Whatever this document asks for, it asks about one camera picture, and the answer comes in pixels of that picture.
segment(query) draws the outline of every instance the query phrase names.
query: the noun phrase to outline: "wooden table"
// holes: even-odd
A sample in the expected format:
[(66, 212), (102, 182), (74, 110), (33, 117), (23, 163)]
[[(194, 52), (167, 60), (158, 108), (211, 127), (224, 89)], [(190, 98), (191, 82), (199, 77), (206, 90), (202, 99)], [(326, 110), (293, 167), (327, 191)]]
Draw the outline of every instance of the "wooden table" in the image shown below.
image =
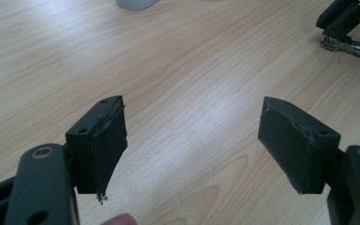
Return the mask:
[(123, 95), (129, 146), (109, 200), (79, 196), (82, 224), (329, 224), (329, 188), (299, 196), (257, 130), (270, 96), (341, 133), (341, 149), (360, 144), (360, 59), (323, 49), (315, 27), (330, 2), (0, 1), (0, 181)]

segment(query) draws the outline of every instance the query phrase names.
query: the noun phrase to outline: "light wood surface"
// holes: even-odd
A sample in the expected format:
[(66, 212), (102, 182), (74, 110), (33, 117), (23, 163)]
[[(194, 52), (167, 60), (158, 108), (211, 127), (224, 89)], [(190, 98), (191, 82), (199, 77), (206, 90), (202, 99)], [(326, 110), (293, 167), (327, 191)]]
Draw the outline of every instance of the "light wood surface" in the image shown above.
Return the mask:
[[(98, 100), (123, 95), (128, 149), (82, 224), (329, 224), (257, 140), (264, 96), (360, 144), (360, 59), (320, 44), (331, 1), (0, 1), (0, 181), (22, 153), (65, 142)], [(360, 26), (353, 31), (360, 38)]]

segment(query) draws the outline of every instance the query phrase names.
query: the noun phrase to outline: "keys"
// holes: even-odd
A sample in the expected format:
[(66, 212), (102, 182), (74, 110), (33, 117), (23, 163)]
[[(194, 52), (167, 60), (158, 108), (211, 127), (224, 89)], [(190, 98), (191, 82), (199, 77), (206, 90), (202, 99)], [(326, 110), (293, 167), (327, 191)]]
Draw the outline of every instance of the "keys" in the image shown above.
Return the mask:
[(332, 52), (345, 52), (360, 58), (360, 39), (345, 37), (336, 39), (325, 36), (321, 41), (321, 45)]

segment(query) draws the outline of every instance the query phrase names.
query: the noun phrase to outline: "black object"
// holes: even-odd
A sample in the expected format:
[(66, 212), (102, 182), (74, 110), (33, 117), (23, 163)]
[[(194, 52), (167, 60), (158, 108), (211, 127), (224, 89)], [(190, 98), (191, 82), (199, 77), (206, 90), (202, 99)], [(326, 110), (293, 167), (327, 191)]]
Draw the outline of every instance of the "black object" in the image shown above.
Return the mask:
[(350, 44), (347, 34), (360, 23), (359, 0), (335, 0), (318, 18), (317, 27), (330, 38)]
[(128, 146), (122, 97), (97, 103), (67, 133), (22, 155), (17, 175), (0, 183), (0, 224), (79, 224), (74, 188), (102, 202)]
[(332, 224), (360, 225), (360, 146), (338, 149), (340, 135), (290, 102), (266, 97), (259, 140), (301, 194), (332, 189)]

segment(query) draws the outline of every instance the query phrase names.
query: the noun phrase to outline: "gray object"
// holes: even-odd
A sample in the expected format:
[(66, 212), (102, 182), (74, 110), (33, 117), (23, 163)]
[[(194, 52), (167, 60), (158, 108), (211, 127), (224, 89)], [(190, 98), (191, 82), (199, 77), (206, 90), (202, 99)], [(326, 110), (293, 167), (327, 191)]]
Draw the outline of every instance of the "gray object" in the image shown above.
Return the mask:
[(130, 10), (140, 10), (151, 7), (158, 0), (116, 0), (116, 4), (121, 8)]

